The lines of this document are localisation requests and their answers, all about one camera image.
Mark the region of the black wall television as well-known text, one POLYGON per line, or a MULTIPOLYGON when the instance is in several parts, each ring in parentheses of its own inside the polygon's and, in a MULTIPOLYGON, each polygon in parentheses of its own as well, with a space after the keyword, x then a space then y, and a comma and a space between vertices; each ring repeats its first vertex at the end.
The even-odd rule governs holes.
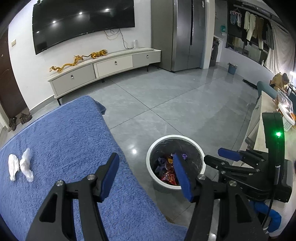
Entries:
POLYGON ((33 6, 35 54, 80 35, 134 27, 134 1, 56 0, 33 6))

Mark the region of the dark brown entrance door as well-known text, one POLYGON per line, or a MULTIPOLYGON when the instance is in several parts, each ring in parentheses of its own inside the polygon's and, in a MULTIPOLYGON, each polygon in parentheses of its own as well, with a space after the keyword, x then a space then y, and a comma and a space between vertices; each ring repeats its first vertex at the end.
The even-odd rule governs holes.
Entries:
POLYGON ((13 118, 22 112, 27 105, 12 70, 9 55, 8 29, 1 37, 0 56, 1 105, 8 118, 13 118))

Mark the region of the purple snack bag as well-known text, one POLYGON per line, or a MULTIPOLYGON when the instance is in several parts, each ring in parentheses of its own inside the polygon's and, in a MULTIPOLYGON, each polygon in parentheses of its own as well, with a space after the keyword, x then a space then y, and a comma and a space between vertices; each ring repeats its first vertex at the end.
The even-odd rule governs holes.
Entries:
POLYGON ((167 158, 172 158, 174 157, 175 154, 165 154, 161 157, 158 157, 158 159, 156 160, 154 167, 153 167, 153 172, 158 176, 161 177, 161 175, 163 174, 163 167, 164 167, 164 163, 166 161, 167 158))

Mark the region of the small blue waste bin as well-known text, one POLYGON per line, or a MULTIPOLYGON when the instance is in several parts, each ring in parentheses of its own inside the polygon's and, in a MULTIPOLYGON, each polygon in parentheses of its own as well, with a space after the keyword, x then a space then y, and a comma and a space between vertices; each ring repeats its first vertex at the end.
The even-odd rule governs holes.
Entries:
POLYGON ((233 64, 233 63, 228 63, 228 73, 234 75, 237 69, 237 65, 233 64))

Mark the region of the pair of brown shoes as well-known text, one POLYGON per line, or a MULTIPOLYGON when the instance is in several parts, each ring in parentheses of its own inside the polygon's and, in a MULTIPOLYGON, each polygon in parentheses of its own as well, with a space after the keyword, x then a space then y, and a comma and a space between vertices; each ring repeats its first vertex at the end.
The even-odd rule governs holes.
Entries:
POLYGON ((15 116, 9 119, 9 127, 12 131, 16 130, 16 120, 17 118, 15 116))

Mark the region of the clear plastic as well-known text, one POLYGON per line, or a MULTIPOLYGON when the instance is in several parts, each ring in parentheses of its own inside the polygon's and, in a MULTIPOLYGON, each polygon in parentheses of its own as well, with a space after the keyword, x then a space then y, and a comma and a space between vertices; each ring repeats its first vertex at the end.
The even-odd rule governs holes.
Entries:
POLYGON ((30 149, 27 148, 23 154, 22 158, 20 160, 20 170, 25 175, 25 178, 28 182, 33 182, 34 180, 34 174, 33 171, 30 169, 31 163, 30 163, 30 149))

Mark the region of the grey steel refrigerator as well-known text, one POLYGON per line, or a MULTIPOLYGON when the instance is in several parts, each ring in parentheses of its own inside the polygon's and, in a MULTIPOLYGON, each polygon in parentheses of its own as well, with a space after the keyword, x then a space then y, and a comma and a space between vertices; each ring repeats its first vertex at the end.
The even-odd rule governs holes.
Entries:
POLYGON ((201 68, 205 27, 203 0, 151 1, 152 48, 161 50, 159 67, 169 72, 201 68))

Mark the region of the white round trash bin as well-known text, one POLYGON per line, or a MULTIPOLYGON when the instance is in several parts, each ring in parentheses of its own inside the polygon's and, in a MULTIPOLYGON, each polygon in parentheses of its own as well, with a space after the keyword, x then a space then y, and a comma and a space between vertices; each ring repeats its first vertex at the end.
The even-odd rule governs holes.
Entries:
POLYGON ((182 135, 161 137, 152 143, 146 155, 147 170, 156 188, 160 190, 181 190, 173 166, 173 157, 176 152, 181 154, 184 161, 193 162, 198 173, 205 173, 205 154, 195 141, 182 135))

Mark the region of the brown orange snack bag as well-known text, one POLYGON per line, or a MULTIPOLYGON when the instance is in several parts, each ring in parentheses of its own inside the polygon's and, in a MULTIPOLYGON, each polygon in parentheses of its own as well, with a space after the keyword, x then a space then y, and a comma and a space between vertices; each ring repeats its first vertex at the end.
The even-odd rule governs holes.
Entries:
POLYGON ((173 163, 174 161, 172 158, 166 159, 163 167, 163 174, 161 175, 161 180, 167 184, 178 186, 179 181, 175 173, 173 163))

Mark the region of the white low tv cabinet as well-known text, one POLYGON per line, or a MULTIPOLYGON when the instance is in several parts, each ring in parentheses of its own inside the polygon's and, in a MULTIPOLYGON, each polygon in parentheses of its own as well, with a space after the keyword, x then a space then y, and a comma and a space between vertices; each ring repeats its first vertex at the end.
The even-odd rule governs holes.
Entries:
POLYGON ((48 82, 59 101, 66 94, 107 77, 160 63, 161 50, 137 48, 109 53, 106 56, 90 59, 76 66, 68 67, 61 73, 50 75, 48 82))

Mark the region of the white tissue wad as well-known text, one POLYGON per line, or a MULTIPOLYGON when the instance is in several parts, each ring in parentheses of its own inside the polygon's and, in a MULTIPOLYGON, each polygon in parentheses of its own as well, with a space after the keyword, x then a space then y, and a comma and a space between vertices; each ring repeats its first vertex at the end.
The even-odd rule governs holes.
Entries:
POLYGON ((19 159, 16 155, 10 154, 8 158, 10 180, 16 180, 16 173, 20 170, 19 159))

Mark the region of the blue fuzzy table cloth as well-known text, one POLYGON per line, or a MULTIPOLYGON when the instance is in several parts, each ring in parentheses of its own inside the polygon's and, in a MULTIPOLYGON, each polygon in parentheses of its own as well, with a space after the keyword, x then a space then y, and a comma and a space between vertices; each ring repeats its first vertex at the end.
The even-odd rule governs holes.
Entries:
POLYGON ((17 240, 25 240, 30 225, 58 180, 80 181, 104 165, 112 153, 119 168, 109 196, 98 205, 109 240, 183 240, 187 229, 168 222, 138 183, 102 112, 89 96, 45 114, 1 148, 1 216, 17 240), (19 170, 11 181, 8 158, 29 148, 34 180, 19 170))

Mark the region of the golden dragon ornament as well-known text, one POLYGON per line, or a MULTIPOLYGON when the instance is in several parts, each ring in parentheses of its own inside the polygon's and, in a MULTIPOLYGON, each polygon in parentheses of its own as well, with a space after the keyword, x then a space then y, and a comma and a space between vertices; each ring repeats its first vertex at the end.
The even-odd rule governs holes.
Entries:
POLYGON ((62 67, 51 66, 49 68, 49 72, 56 71, 58 73, 61 73, 64 70, 65 67, 76 66, 80 61, 83 61, 85 58, 97 59, 98 57, 106 56, 107 54, 108 54, 108 51, 106 49, 102 49, 99 52, 92 52, 89 55, 76 55, 76 56, 74 56, 74 59, 73 59, 72 63, 65 63, 62 67))

